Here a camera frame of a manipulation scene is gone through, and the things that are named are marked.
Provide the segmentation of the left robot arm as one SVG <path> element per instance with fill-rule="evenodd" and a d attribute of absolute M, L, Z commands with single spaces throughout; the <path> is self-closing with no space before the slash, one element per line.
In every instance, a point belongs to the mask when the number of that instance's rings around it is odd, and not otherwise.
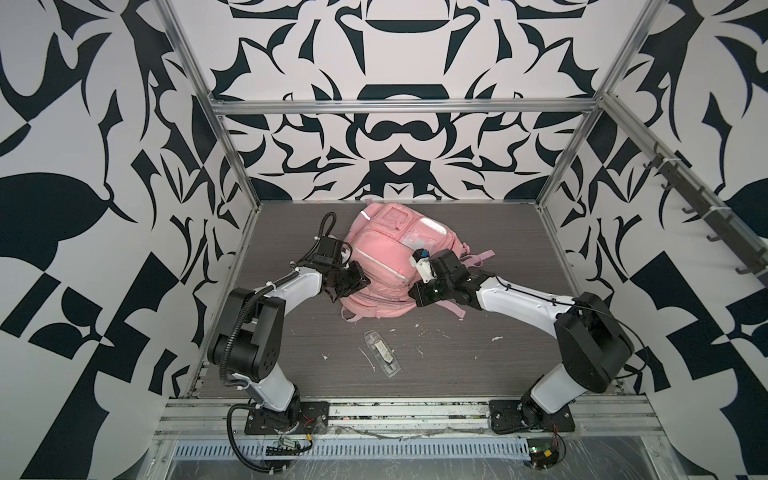
<path fill-rule="evenodd" d="M 324 215 L 312 247 L 286 275 L 255 290 L 233 289 L 209 341 L 207 359 L 221 384 L 246 392 L 279 432 L 301 416 L 299 389 L 279 366 L 285 316 L 322 293 L 336 302 L 370 284 L 352 246 L 332 235 L 336 221 L 334 212 Z"/>

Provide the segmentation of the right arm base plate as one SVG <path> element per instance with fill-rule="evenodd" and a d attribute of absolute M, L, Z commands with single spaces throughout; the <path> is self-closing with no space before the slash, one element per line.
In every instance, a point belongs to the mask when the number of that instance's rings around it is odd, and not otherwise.
<path fill-rule="evenodd" d="M 488 402 L 490 428 L 499 435 L 516 433 L 572 433 L 576 430 L 569 405 L 547 413 L 533 400 L 491 400 Z"/>

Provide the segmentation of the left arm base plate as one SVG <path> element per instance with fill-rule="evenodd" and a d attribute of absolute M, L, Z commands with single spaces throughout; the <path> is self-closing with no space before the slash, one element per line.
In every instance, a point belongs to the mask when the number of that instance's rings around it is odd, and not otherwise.
<path fill-rule="evenodd" d="M 278 434 L 313 434 L 327 426 L 330 404 L 325 401 L 291 403 L 286 411 L 259 408 L 248 414 L 245 434 L 266 436 Z"/>

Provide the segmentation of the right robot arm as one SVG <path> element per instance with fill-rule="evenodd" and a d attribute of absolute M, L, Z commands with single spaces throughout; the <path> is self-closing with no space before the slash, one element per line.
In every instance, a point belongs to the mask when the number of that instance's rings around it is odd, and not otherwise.
<path fill-rule="evenodd" d="M 635 352 L 624 324 L 594 294 L 569 297 L 517 285 L 451 250 L 418 249 L 411 263 L 421 277 L 409 290 L 417 306 L 452 301 L 522 321 L 557 341 L 561 363 L 520 400 L 526 425 L 554 417 L 587 392 L 606 392 Z"/>

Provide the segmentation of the pink student backpack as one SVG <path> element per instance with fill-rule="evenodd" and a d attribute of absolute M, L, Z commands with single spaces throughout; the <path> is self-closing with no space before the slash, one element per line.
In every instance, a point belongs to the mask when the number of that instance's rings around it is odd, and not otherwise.
<path fill-rule="evenodd" d="M 453 250 L 462 261 L 477 260 L 476 267 L 495 255 L 492 250 L 473 254 L 468 244 L 444 224 L 399 203 L 371 203 L 356 217 L 345 241 L 370 279 L 364 290 L 341 299 L 342 318 L 350 323 L 364 318 L 396 318 L 415 309 L 408 295 L 420 279 L 409 259 L 414 250 L 430 255 Z"/>

